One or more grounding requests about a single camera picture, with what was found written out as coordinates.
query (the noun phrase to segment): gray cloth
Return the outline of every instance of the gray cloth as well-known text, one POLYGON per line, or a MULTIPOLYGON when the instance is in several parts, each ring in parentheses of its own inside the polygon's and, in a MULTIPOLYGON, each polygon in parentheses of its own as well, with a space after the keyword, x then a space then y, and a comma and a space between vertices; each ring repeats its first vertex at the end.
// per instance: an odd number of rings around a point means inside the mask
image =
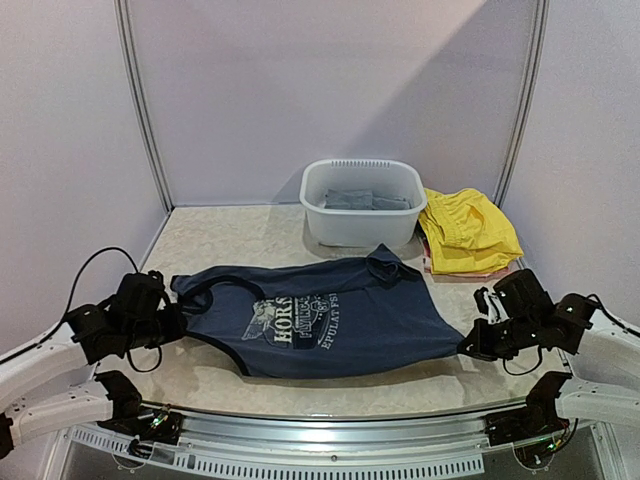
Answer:
POLYGON ((327 190, 324 208, 330 210, 409 210, 406 198, 380 196, 372 190, 327 190))

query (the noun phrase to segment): folded clothing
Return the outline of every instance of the folded clothing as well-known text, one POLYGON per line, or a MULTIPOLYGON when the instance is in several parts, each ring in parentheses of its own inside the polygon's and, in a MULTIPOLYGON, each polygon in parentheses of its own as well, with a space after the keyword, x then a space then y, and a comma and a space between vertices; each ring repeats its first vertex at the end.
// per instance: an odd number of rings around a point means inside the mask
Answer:
POLYGON ((523 255, 513 225, 483 193, 425 191, 428 203, 419 222, 429 240, 432 273, 492 273, 523 255))
POLYGON ((327 190, 325 206, 330 210, 409 210, 406 198, 377 195, 372 190, 327 190))

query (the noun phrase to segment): countertop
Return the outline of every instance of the countertop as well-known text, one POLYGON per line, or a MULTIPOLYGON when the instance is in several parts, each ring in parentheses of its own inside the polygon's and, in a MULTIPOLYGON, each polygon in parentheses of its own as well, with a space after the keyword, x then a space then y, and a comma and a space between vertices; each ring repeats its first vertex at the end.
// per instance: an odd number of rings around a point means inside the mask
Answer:
MULTIPOLYGON (((144 270, 193 274, 212 265, 281 267, 304 265, 373 249, 336 249, 315 243, 300 205, 177 208, 171 214, 144 270)), ((393 249, 408 265, 422 269, 422 249, 414 239, 393 249)), ((466 335, 476 318, 473 292, 482 282, 424 274, 441 316, 466 335)), ((126 361, 108 359, 99 370, 122 370, 147 401, 217 413, 286 417, 407 417, 512 402, 526 396, 548 370, 563 371, 557 353, 523 377, 509 376, 501 362, 456 355, 427 360, 383 374, 332 380, 273 380, 243 377, 227 355, 194 339, 163 347, 162 365, 134 372, 126 361)), ((151 367, 155 351, 138 349, 139 368, 151 367)), ((537 360, 535 349, 509 362, 523 371, 537 360)))

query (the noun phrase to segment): black wire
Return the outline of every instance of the black wire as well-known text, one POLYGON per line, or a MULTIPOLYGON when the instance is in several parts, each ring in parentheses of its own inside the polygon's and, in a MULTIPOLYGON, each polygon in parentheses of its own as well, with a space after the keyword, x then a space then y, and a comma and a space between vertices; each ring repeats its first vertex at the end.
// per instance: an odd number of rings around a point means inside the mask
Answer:
POLYGON ((127 361, 129 362, 129 366, 133 369, 134 372, 138 372, 138 373, 153 372, 162 364, 162 347, 156 347, 156 349, 158 350, 158 361, 153 367, 147 370, 141 370, 138 367, 136 367, 135 364, 133 363, 133 358, 131 358, 131 350, 127 350, 126 355, 127 355, 127 361))
POLYGON ((502 359, 502 368, 504 368, 504 371, 507 372, 512 377, 521 377, 523 375, 528 375, 528 374, 530 374, 532 372, 535 372, 540 365, 542 365, 542 347, 540 347, 540 346, 538 346, 538 362, 533 367, 531 367, 529 370, 527 370, 526 372, 522 372, 522 373, 510 372, 507 369, 507 360, 505 358, 502 359))
POLYGON ((598 297, 598 295, 596 295, 595 293, 592 293, 590 295, 587 295, 587 298, 593 298, 598 304, 598 308, 602 310, 602 313, 604 313, 604 316, 607 317, 609 320, 611 320, 613 323, 615 323, 617 326, 619 326, 622 330, 640 338, 640 332, 637 332, 636 330, 627 327, 624 323, 622 323, 616 317, 611 315, 611 313, 609 313, 609 311, 604 307, 604 303, 602 303, 602 300, 600 300, 600 297, 598 297))
POLYGON ((30 350, 33 350, 34 348, 37 348, 38 346, 42 345, 44 342, 49 340, 51 337, 53 337, 58 330, 60 330, 60 327, 62 327, 62 324, 65 322, 65 317, 66 317, 67 313, 69 313, 69 310, 71 309, 71 303, 73 302, 73 296, 76 293, 76 287, 78 286, 78 281, 80 280, 80 276, 82 275, 82 272, 84 272, 85 268, 87 268, 87 266, 93 261, 93 259, 95 259, 99 255, 102 255, 105 252, 110 252, 110 251, 117 251, 117 252, 122 253, 125 257, 127 257, 129 262, 131 262, 131 265, 133 265, 133 268, 135 269, 136 273, 138 273, 140 271, 140 270, 138 270, 138 266, 136 265, 136 262, 133 260, 133 258, 131 258, 131 255, 129 255, 129 253, 126 250, 124 250, 123 248, 120 248, 120 247, 105 247, 105 248, 101 248, 100 250, 95 252, 93 255, 91 255, 82 264, 82 266, 80 267, 80 270, 78 270, 78 273, 76 273, 76 278, 73 280, 73 284, 71 285, 71 291, 69 292, 69 299, 67 300, 67 306, 64 309, 64 313, 62 314, 62 318, 60 318, 60 320, 58 321, 56 326, 53 327, 53 329, 51 329, 49 331, 49 333, 47 333, 44 337, 42 337, 37 342, 34 342, 34 343, 30 344, 30 345, 27 345, 23 349, 18 350, 17 352, 9 355, 8 357, 0 359, 0 365, 4 365, 5 363, 13 360, 14 358, 19 357, 23 353, 26 353, 26 352, 28 352, 30 350))
POLYGON ((573 424, 573 429, 571 430, 571 435, 569 435, 569 438, 567 438, 565 441, 563 441, 560 444, 560 446, 558 448, 556 448, 553 452, 550 452, 550 454, 555 455, 560 450, 562 450, 564 447, 566 447, 569 444, 569 442, 571 441, 571 439, 575 436, 576 430, 578 430, 578 419, 577 418, 576 418, 576 421, 573 424))
POLYGON ((149 459, 149 457, 151 457, 151 454, 153 452, 153 444, 146 445, 142 442, 158 442, 171 439, 178 429, 180 417, 175 416, 174 418, 172 418, 169 416, 168 418, 171 418, 173 423, 171 429, 167 433, 165 433, 164 435, 158 434, 157 432, 154 432, 153 427, 150 427, 145 433, 131 440, 129 446, 127 447, 127 451, 129 452, 129 454, 134 457, 147 460, 149 459))

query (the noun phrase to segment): cable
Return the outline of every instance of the cable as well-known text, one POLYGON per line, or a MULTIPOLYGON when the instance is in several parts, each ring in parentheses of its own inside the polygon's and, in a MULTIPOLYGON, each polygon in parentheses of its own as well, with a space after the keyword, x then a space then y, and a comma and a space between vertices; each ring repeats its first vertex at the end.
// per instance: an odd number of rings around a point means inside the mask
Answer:
POLYGON ((600 297, 598 297, 598 295, 596 295, 595 293, 592 293, 590 295, 587 295, 587 298, 593 298, 598 304, 598 308, 602 310, 602 313, 604 313, 604 316, 607 317, 609 320, 611 320, 613 323, 615 323, 617 326, 619 326, 622 330, 640 338, 640 332, 637 332, 636 330, 627 327, 624 323, 622 323, 616 317, 611 315, 611 313, 609 313, 609 311, 604 307, 604 303, 602 303, 602 300, 600 300, 600 297))
POLYGON ((533 367, 531 367, 529 370, 527 370, 526 372, 522 372, 522 373, 510 372, 507 369, 507 359, 506 358, 502 359, 502 368, 504 368, 504 371, 507 372, 512 377, 521 377, 523 375, 528 375, 528 374, 530 374, 532 372, 535 372, 540 365, 542 365, 542 347, 540 347, 540 346, 538 346, 538 362, 533 367))
POLYGON ((82 264, 82 266, 80 267, 80 270, 78 270, 78 273, 76 273, 76 277, 73 280, 73 284, 71 285, 71 291, 69 292, 69 299, 67 300, 67 306, 64 309, 64 313, 62 314, 62 318, 60 318, 60 320, 58 321, 56 326, 53 327, 49 331, 49 333, 47 333, 44 337, 42 337, 37 342, 34 342, 34 343, 30 344, 30 345, 27 345, 26 347, 22 348, 21 350, 18 350, 17 352, 9 355, 8 357, 0 359, 0 365, 4 365, 5 363, 13 360, 14 358, 19 357, 23 353, 26 353, 26 352, 28 352, 30 350, 33 350, 34 348, 42 345, 44 342, 46 342, 51 337, 53 337, 58 330, 60 330, 60 327, 62 327, 62 324, 65 322, 65 317, 67 316, 67 313, 69 313, 69 310, 71 309, 71 303, 73 302, 73 297, 74 297, 74 295, 76 293, 76 287, 78 286, 78 281, 80 280, 80 276, 82 275, 82 272, 84 272, 84 270, 87 268, 87 266, 89 266, 89 264, 97 256, 102 255, 105 252, 110 252, 110 251, 117 251, 117 252, 122 253, 125 257, 127 257, 127 260, 129 260, 129 262, 131 262, 131 265, 133 265, 133 268, 135 269, 136 273, 140 272, 140 270, 138 270, 138 266, 136 265, 136 262, 133 260, 133 258, 131 258, 131 255, 129 255, 129 253, 126 250, 124 250, 123 248, 120 248, 120 247, 105 247, 105 248, 101 248, 100 250, 95 252, 93 255, 91 255, 82 264))
POLYGON ((561 451, 563 448, 565 448, 569 444, 569 442, 573 439, 573 437, 575 436, 576 430, 578 430, 578 419, 577 418, 576 418, 575 422, 573 423, 573 429, 571 430, 571 434, 569 435, 569 437, 566 440, 561 439, 562 443, 560 443, 559 445, 555 444, 555 448, 550 450, 549 453, 555 455, 556 453, 561 451))
POLYGON ((162 347, 156 347, 156 349, 158 350, 158 361, 153 367, 147 370, 141 370, 138 367, 136 367, 136 365, 133 363, 133 358, 131 358, 131 350, 127 350, 127 353, 126 353, 127 361, 129 362, 129 366, 131 367, 131 369, 134 372, 138 372, 138 373, 150 373, 156 370, 162 364, 162 347))
POLYGON ((127 447, 127 452, 138 458, 149 459, 153 452, 153 444, 145 445, 142 442, 157 442, 163 440, 169 440, 171 437, 175 435, 175 432, 178 430, 178 424, 180 422, 179 416, 171 416, 169 415, 170 406, 166 406, 162 409, 160 413, 151 421, 151 424, 146 432, 141 435, 136 435, 129 446, 127 447), (167 420, 172 419, 171 426, 166 433, 158 432, 158 428, 165 423, 167 420))

